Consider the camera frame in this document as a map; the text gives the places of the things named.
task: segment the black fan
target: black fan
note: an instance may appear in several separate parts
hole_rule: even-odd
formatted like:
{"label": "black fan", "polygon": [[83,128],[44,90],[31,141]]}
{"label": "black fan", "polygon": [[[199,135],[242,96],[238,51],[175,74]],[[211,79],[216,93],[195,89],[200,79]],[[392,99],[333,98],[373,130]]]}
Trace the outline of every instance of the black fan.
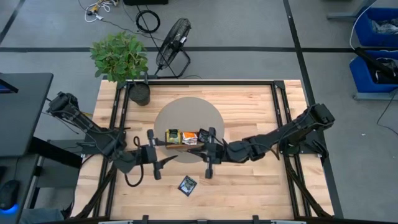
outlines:
{"label": "black fan", "polygon": [[[159,49],[159,53],[156,57],[157,71],[155,72],[155,76],[157,78],[178,78],[183,75],[188,65],[191,63],[191,58],[184,51],[183,46],[185,41],[187,40],[187,36],[189,30],[191,29],[191,23],[188,19],[181,18],[179,19],[170,32],[167,34],[165,40],[163,41],[162,46]],[[181,71],[179,75],[170,76],[170,77],[158,77],[156,74],[162,70],[163,68],[167,68],[174,60],[175,56],[182,52],[188,59],[187,64],[184,69]]]}

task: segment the blue storage bin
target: blue storage bin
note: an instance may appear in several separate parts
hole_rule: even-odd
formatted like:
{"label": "blue storage bin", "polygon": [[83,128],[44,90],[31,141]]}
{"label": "blue storage bin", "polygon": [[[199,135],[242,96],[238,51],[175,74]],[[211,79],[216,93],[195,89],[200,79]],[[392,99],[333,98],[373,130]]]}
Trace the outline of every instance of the blue storage bin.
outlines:
{"label": "blue storage bin", "polygon": [[[374,58],[393,58],[398,59],[398,52],[386,52],[386,51],[366,51]],[[376,84],[373,82],[371,74],[369,72],[366,62],[356,57],[350,64],[351,73],[355,81],[356,89],[360,93],[389,93],[392,90],[398,88],[396,84]]]}
{"label": "blue storage bin", "polygon": [[363,46],[398,47],[398,35],[378,34],[373,31],[374,21],[385,21],[398,18],[398,9],[370,8],[357,21],[356,35]]}

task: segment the wooden table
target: wooden table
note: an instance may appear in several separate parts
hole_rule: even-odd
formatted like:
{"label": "wooden table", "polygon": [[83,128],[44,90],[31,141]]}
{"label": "wooden table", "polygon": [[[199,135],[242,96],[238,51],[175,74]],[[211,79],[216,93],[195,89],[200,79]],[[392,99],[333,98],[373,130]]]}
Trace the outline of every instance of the wooden table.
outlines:
{"label": "wooden table", "polygon": [[[300,80],[286,80],[285,85],[294,119],[307,104]],[[94,122],[100,126],[109,126],[115,91],[116,84],[102,81],[93,115]],[[122,93],[117,126],[123,96]],[[151,86],[149,105],[141,107],[129,102],[125,127],[131,129],[127,131],[127,149],[134,149],[134,136],[140,137],[141,144],[147,144],[146,131],[153,129],[159,111],[167,103],[186,96],[203,98],[219,110],[227,142],[277,128],[269,85],[156,85]],[[165,158],[160,150],[157,156],[158,159]],[[315,154],[302,154],[300,158],[308,190],[328,213],[333,214],[320,159]],[[102,156],[95,156],[81,168],[72,215],[80,212],[95,192],[101,163]],[[111,219],[140,220],[143,215],[149,215],[151,220],[250,220],[253,215],[259,215],[263,220],[293,219],[283,159],[278,161],[268,153],[256,162],[215,165],[212,179],[204,177],[205,169],[204,162],[182,164],[171,161],[161,170],[162,179],[155,180],[152,164],[145,165],[144,180],[136,188],[127,186],[123,174],[118,172]],[[139,172],[139,167],[130,171],[130,182],[138,180]],[[186,175],[198,182],[189,197],[177,189]],[[103,195],[100,214],[104,213],[107,192]],[[300,214],[304,215],[299,192],[296,188]]]}

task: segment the green leaves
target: green leaves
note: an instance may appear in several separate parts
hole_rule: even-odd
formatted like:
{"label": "green leaves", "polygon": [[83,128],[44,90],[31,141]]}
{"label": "green leaves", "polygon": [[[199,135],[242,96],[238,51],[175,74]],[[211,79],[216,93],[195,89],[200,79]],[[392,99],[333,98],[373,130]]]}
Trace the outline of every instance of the green leaves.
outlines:
{"label": "green leaves", "polygon": [[91,58],[98,70],[95,77],[108,74],[110,82],[125,82],[126,79],[139,78],[141,72],[147,72],[144,44],[136,36],[120,32],[108,35],[102,41],[93,43]]}

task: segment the computer mouse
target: computer mouse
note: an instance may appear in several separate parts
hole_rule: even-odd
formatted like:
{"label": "computer mouse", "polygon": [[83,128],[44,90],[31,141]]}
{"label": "computer mouse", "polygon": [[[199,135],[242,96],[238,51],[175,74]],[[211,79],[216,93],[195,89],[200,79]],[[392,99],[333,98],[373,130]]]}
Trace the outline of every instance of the computer mouse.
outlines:
{"label": "computer mouse", "polygon": [[17,203],[18,180],[9,180],[0,188],[0,209],[9,210]]}

